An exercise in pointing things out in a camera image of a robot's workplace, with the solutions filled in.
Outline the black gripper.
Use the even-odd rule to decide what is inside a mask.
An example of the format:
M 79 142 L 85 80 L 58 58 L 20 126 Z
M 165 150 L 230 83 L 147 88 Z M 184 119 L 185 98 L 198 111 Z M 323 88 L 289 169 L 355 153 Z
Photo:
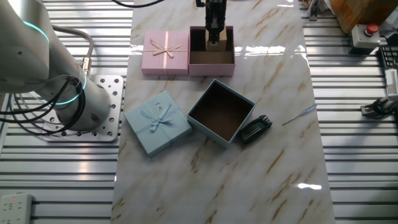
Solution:
M 206 0 L 206 24 L 209 30 L 208 41 L 217 44 L 220 40 L 220 32 L 224 29 L 227 0 Z

